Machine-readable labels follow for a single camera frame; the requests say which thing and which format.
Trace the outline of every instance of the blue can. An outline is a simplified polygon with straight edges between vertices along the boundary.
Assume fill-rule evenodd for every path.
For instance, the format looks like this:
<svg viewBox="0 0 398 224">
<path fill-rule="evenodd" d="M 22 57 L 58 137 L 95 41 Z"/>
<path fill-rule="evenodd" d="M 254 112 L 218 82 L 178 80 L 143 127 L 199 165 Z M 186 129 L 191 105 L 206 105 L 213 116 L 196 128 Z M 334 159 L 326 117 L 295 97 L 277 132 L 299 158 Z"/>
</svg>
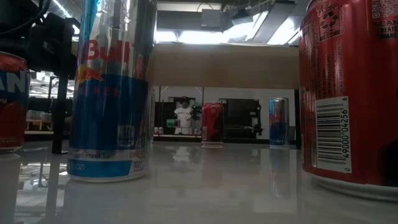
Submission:
<svg viewBox="0 0 398 224">
<path fill-rule="evenodd" d="M 155 1 L 86 0 L 68 173 L 87 182 L 143 176 L 149 148 L 146 78 L 154 46 Z"/>
<path fill-rule="evenodd" d="M 289 145 L 289 99 L 276 97 L 269 99 L 269 144 Z"/>
</svg>

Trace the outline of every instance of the red bull logo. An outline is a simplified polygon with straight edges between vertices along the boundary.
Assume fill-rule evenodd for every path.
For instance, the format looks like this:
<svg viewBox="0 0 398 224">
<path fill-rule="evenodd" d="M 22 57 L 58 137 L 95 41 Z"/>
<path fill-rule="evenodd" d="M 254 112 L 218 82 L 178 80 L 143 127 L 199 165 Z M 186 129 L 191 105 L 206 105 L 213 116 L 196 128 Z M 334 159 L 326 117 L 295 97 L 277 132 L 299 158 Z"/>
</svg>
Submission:
<svg viewBox="0 0 398 224">
<path fill-rule="evenodd" d="M 98 47 L 97 40 L 88 40 L 86 43 L 86 52 L 85 52 L 85 61 L 87 60 L 96 60 L 98 58 L 102 60 L 110 60 L 110 61 L 122 61 L 128 62 L 130 55 L 130 42 L 124 42 L 124 49 L 123 49 L 123 41 L 118 40 L 116 42 L 116 48 L 113 46 L 105 47 Z"/>
<path fill-rule="evenodd" d="M 102 82 L 104 79 L 102 78 L 103 69 L 100 68 L 96 71 L 93 68 L 88 67 L 87 65 L 80 65 L 77 70 L 77 82 L 78 84 L 82 84 L 87 80 L 98 80 Z"/>
</svg>

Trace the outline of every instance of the red can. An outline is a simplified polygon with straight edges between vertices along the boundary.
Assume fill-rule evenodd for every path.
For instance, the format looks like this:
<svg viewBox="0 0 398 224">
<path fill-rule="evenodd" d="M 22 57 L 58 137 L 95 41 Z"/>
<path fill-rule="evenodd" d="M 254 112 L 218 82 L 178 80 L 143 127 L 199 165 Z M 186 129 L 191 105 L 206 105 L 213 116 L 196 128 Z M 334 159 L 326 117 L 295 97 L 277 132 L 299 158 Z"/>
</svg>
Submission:
<svg viewBox="0 0 398 224">
<path fill-rule="evenodd" d="M 221 103 L 205 103 L 202 110 L 201 140 L 204 146 L 220 146 L 224 135 L 224 108 Z"/>
<path fill-rule="evenodd" d="M 398 187 L 398 1 L 314 0 L 299 41 L 303 168 Z"/>
<path fill-rule="evenodd" d="M 29 84 L 26 61 L 0 52 L 0 152 L 13 151 L 24 143 Z"/>
</svg>

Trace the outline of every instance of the glossy tabletop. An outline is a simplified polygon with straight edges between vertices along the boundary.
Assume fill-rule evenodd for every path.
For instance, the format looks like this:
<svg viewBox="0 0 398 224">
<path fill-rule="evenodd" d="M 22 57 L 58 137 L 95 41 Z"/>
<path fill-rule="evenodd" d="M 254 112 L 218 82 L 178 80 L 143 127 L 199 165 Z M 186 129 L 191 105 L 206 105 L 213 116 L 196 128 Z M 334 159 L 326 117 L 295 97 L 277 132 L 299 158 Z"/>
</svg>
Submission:
<svg viewBox="0 0 398 224">
<path fill-rule="evenodd" d="M 150 175 L 86 184 L 70 180 L 67 157 L 50 146 L 0 155 L 0 224 L 398 223 L 396 203 L 314 184 L 295 149 L 155 142 Z"/>
</svg>

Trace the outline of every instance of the barcode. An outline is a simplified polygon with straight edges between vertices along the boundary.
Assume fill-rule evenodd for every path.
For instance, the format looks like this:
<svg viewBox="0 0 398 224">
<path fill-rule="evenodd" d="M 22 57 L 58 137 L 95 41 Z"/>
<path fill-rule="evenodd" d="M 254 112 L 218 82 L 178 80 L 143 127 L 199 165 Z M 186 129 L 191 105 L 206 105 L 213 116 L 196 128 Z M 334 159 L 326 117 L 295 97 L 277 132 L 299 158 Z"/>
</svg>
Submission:
<svg viewBox="0 0 398 224">
<path fill-rule="evenodd" d="M 317 167 L 351 173 L 348 97 L 315 101 Z"/>
</svg>

